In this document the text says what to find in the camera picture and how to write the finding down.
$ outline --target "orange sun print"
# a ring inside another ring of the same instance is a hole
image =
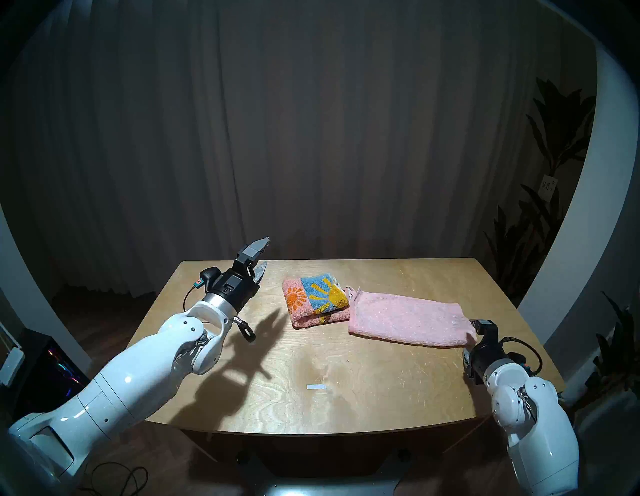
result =
[[[301,287],[289,288],[287,290],[287,306],[290,312],[294,312],[298,307],[302,307],[302,304],[306,301],[307,295]]]

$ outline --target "pink towel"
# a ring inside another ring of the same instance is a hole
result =
[[[476,330],[457,303],[346,288],[349,333],[425,346],[464,346]]]
[[[329,273],[287,278],[282,294],[294,329],[349,320],[349,301]]]

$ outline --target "black cable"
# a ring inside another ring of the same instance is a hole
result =
[[[185,308],[185,305],[186,305],[186,303],[187,303],[187,298],[188,298],[188,297],[189,297],[189,295],[191,294],[191,291],[193,291],[194,289],[196,289],[196,287],[195,287],[195,286],[191,286],[191,287],[189,288],[189,291],[187,291],[187,294],[185,294],[185,295],[184,295],[184,300],[182,300],[182,311],[183,311],[183,312],[186,312],[186,311],[187,311],[187,309]],[[209,323],[210,323],[210,322],[208,322],[208,321],[204,321],[204,322],[203,322],[203,324],[209,324]]]
[[[126,465],[118,463],[117,461],[104,461],[104,462],[99,463],[98,465],[96,465],[95,468],[91,471],[91,477],[89,479],[89,481],[91,483],[91,487],[90,488],[78,488],[78,490],[79,491],[89,492],[93,496],[102,496],[95,489],[95,486],[93,485],[93,475],[95,474],[95,471],[98,470],[98,468],[104,467],[105,465],[118,465],[119,467],[124,468],[129,473],[129,475],[127,476],[127,479],[124,481],[124,485],[122,486],[122,489],[120,490],[120,496],[124,496],[124,491],[127,488],[127,486],[129,485],[129,481],[131,479],[133,479],[133,482],[136,485],[136,490],[133,491],[132,493],[128,494],[127,496],[136,496],[136,495],[140,494],[140,491],[142,491],[142,489],[144,489],[145,486],[147,485],[147,482],[149,480],[149,472],[145,467],[134,467],[133,469],[130,469]],[[138,480],[136,479],[136,476],[135,476],[136,470],[144,470],[144,473],[145,473],[145,481],[142,483],[141,486],[138,486]]]
[[[524,342],[522,339],[518,339],[516,337],[511,337],[511,336],[505,336],[500,340],[500,344],[505,343],[505,342],[517,342],[517,343],[523,344],[524,346],[529,348],[531,351],[533,351],[533,353],[535,353],[536,358],[538,359],[538,362],[540,363],[540,365],[538,366],[536,371],[532,372],[531,374],[534,375],[534,376],[537,376],[540,373],[540,371],[542,370],[542,357],[540,357],[540,354],[533,348],[533,346],[531,346],[529,343]]]

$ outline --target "towel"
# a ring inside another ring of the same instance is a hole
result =
[[[349,320],[349,300],[329,273],[285,279],[282,294],[295,329]]]
[[[457,303],[347,287],[349,333],[425,346],[465,346],[476,330]]]

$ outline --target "white wall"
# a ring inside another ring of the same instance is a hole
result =
[[[518,307],[542,343],[569,313],[598,265],[625,202],[636,159],[636,88],[602,47],[596,48],[596,58],[596,113],[582,175],[556,241]]]
[[[85,374],[91,358],[49,306],[22,260],[0,207],[0,289],[26,328],[51,336]]]

